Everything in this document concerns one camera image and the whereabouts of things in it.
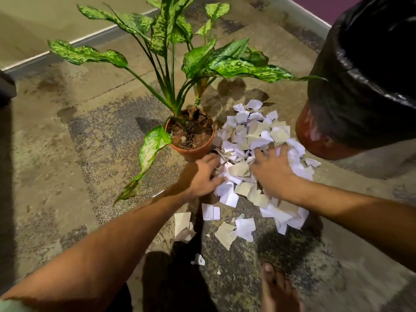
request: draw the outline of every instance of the purple wall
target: purple wall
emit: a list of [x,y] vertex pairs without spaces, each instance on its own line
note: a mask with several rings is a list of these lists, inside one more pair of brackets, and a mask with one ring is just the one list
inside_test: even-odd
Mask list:
[[337,17],[361,0],[293,0],[320,19],[333,24]]

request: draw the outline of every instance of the potted plant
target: potted plant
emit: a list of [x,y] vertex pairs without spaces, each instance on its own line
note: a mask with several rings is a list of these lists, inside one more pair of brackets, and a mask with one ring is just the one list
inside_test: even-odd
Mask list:
[[[51,52],[76,65],[85,62],[109,62],[117,68],[126,69],[173,113],[165,125],[154,127],[144,137],[138,156],[140,174],[127,184],[114,203],[135,196],[143,175],[152,165],[157,152],[165,145],[170,144],[189,160],[201,158],[210,151],[215,133],[213,120],[197,107],[203,92],[216,77],[254,77],[269,83],[282,79],[305,81],[312,78],[296,78],[283,68],[269,65],[268,57],[262,52],[247,47],[248,38],[232,41],[215,49],[216,38],[211,37],[212,26],[219,17],[230,10],[227,3],[205,5],[210,19],[195,33],[204,38],[204,45],[194,47],[192,26],[182,14],[193,1],[147,0],[148,4],[160,10],[155,19],[137,13],[122,14],[112,10],[110,6],[108,7],[111,12],[77,5],[79,11],[87,18],[111,21],[137,40],[153,65],[163,94],[159,94],[134,73],[129,68],[126,58],[119,52],[99,52],[89,46],[74,47],[62,40],[48,41]],[[185,43],[188,48],[181,68],[186,80],[179,91],[175,92],[174,56],[175,45],[179,43]],[[194,86],[195,104],[191,109],[182,110],[186,94]],[[195,139],[196,135],[203,133],[205,138],[202,138],[202,141]]]

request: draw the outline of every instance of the wall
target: wall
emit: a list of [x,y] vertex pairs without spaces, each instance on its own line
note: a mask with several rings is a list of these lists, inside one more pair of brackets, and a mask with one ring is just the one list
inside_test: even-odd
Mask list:
[[145,0],[0,0],[0,68],[47,51],[47,39],[73,41],[110,26],[88,20],[76,8],[105,8],[102,2],[125,13],[152,9]]
[[338,16],[361,0],[293,0],[320,19],[334,24]]

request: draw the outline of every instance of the shredded paper pile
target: shredded paper pile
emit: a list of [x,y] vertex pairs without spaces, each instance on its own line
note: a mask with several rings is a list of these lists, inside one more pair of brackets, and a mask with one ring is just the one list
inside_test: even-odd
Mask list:
[[[216,132],[213,144],[221,156],[221,165],[214,174],[226,177],[227,181],[218,186],[214,194],[222,204],[233,208],[237,207],[240,195],[245,196],[259,208],[263,217],[274,218],[278,232],[284,235],[288,226],[299,230],[309,211],[269,197],[258,188],[257,179],[250,171],[250,165],[255,159],[254,150],[260,148],[266,151],[269,144],[274,143],[279,154],[278,146],[287,142],[290,167],[296,175],[309,180],[312,180],[314,169],[321,163],[310,158],[305,159],[303,163],[305,148],[290,138],[290,126],[284,121],[278,121],[278,113],[275,110],[264,116],[260,110],[262,105],[258,100],[251,100],[247,105],[234,105],[237,114],[227,116],[227,122]],[[221,219],[220,208],[216,205],[202,204],[202,211],[205,221]],[[184,221],[176,223],[180,224],[180,228],[175,230],[176,241],[188,242],[193,237],[194,232],[189,226],[189,219],[187,213]],[[235,220],[235,226],[223,222],[214,235],[229,250],[237,237],[252,242],[251,233],[255,230],[254,219],[245,219],[244,215],[241,215]]]

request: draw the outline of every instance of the terracotta pot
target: terracotta pot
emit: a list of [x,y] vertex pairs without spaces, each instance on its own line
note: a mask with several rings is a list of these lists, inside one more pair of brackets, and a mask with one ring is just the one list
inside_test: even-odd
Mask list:
[[316,156],[327,160],[340,160],[354,156],[365,150],[350,148],[347,145],[336,142],[328,136],[324,136],[317,129],[317,123],[306,102],[296,121],[296,136],[305,148]]
[[[188,109],[182,110],[182,113],[186,113],[188,111]],[[213,122],[212,118],[205,113],[202,110],[199,110],[201,113],[204,113],[208,116],[208,118],[211,120],[211,122]],[[172,119],[169,119],[168,122],[166,123],[166,131],[168,130],[169,125],[171,125],[172,123]],[[215,127],[214,125],[212,125],[212,135],[211,138],[208,140],[207,143],[205,143],[202,147],[199,147],[197,149],[192,149],[192,150],[184,150],[184,149],[180,149],[178,147],[175,147],[173,144],[170,144],[171,147],[173,147],[176,151],[179,152],[179,154],[181,156],[183,156],[186,160],[188,160],[189,162],[195,162],[196,160],[199,160],[201,158],[203,158],[204,156],[206,156],[210,151],[211,151],[211,144],[212,141],[214,139],[215,136]]]

